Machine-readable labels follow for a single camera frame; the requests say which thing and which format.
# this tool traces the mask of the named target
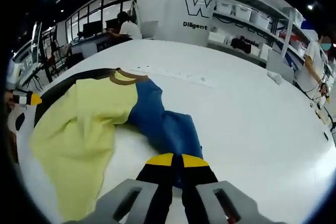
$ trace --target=glass wall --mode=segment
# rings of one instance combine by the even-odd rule
[[[122,10],[128,11],[131,7],[130,0],[94,0],[87,6],[76,12],[66,21],[66,33],[70,43],[77,37],[79,31],[83,31],[83,26],[87,22],[101,20],[103,28],[106,28],[106,21],[114,19]]]

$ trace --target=white table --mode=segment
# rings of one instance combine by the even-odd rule
[[[134,40],[80,62],[44,91],[77,72],[116,67],[154,72],[149,76],[163,89],[165,108],[193,117],[204,158],[218,180],[229,181],[253,198],[271,220],[302,223],[330,187],[336,148],[309,101],[294,86],[278,86],[265,69],[237,57],[175,42]],[[197,83],[200,77],[205,84]],[[25,115],[17,133],[23,178],[38,207],[53,223],[60,223],[54,186],[28,145],[35,108]],[[100,196],[136,178],[155,154],[140,133],[118,127]],[[187,223],[181,198],[174,197],[166,223]]]

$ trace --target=computer monitor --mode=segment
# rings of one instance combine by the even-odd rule
[[[106,21],[106,28],[112,28],[120,30],[120,24],[117,18],[110,19]]]
[[[92,35],[101,33],[103,29],[102,21],[90,22],[83,25],[84,37],[91,37]]]

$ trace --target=desk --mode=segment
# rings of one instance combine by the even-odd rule
[[[85,40],[79,41],[73,45],[71,45],[71,51],[73,54],[82,53],[84,59],[96,54],[97,44],[108,40],[108,35],[106,33],[99,34],[97,36],[93,36],[90,38],[86,38]]]
[[[116,67],[148,74],[162,88],[167,110],[190,114],[204,158],[218,180],[229,181],[253,198],[271,220],[302,223],[332,184],[336,148],[309,100],[293,85],[284,81],[279,86],[265,69],[229,54],[177,42],[133,40],[85,59],[45,90],[78,72]],[[185,79],[188,75],[192,81]],[[43,213],[60,223],[54,186],[29,148],[35,107],[25,115],[17,132],[23,179]],[[127,126],[117,127],[115,139],[99,197],[125,179],[136,178],[156,154]],[[178,196],[166,223],[187,223]]]

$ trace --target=yellow t-shirt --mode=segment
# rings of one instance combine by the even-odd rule
[[[114,77],[132,81],[116,72]],[[56,188],[64,221],[94,210],[104,170],[113,154],[114,125],[123,124],[137,102],[135,84],[109,78],[78,80],[37,123],[30,147]]]

